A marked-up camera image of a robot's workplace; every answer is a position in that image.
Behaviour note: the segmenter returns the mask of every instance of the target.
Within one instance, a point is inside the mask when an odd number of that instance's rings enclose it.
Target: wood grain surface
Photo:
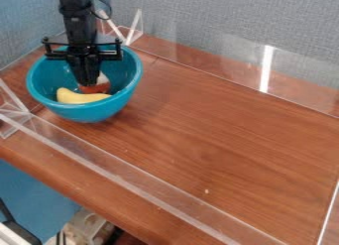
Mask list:
[[[145,77],[118,115],[78,124],[43,108],[37,114],[277,239],[316,244],[338,179],[338,120],[138,54]],[[26,59],[3,77],[35,107],[23,86],[31,64]],[[219,244],[22,133],[2,142],[0,158],[149,244]]]

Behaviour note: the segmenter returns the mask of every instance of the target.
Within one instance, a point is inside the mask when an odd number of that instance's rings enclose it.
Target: teal plastic bowl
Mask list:
[[[122,61],[103,61],[102,71],[111,81],[113,96],[86,104],[58,102],[61,87],[79,92],[79,85],[66,61],[50,61],[42,57],[27,76],[27,87],[34,98],[58,115],[77,122],[99,122],[113,116],[127,104],[143,74],[137,53],[123,47]]]

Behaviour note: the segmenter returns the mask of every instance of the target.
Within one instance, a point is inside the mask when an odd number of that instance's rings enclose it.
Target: gray fabric wall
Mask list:
[[[63,30],[59,0],[0,0],[0,68]]]
[[[223,53],[221,33],[339,63],[339,0],[111,0],[114,20],[145,11],[146,32]]]

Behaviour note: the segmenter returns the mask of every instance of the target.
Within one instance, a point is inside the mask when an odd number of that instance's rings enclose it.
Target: yellow banana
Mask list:
[[[93,93],[93,94],[81,94],[75,93],[66,88],[59,88],[58,90],[58,100],[62,103],[67,104],[85,104],[95,101],[101,101],[110,97],[111,95],[103,93]]]

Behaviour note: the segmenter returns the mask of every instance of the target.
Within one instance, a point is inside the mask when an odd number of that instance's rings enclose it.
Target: bowl rim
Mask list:
[[[65,109],[83,109],[83,108],[90,108],[90,107],[97,107],[103,105],[105,103],[109,103],[111,101],[114,101],[115,99],[118,99],[121,96],[126,95],[133,88],[137,86],[141,78],[142,78],[142,74],[143,74],[143,63],[142,60],[138,56],[138,54],[129,48],[129,47],[122,47],[123,51],[127,52],[131,56],[133,59],[135,60],[135,68],[137,68],[137,72],[135,72],[135,77],[134,79],[129,82],[129,84],[126,85],[126,87],[119,90],[115,94],[113,94],[110,97],[107,97],[106,99],[101,100],[101,101],[95,101],[91,103],[85,103],[85,104],[67,104],[67,103],[61,103],[55,100],[51,100],[50,98],[47,98],[46,96],[42,95],[42,93],[37,90],[35,86],[34,86],[34,82],[33,82],[33,77],[34,77],[34,73],[35,70],[38,69],[41,63],[43,61],[47,60],[46,56],[42,56],[39,58],[39,60],[35,62],[34,66],[31,67],[30,71],[29,71],[29,75],[27,75],[27,88],[29,91],[31,93],[31,95],[34,96],[34,98],[45,105],[53,106],[53,107],[59,107],[59,108],[65,108]]]

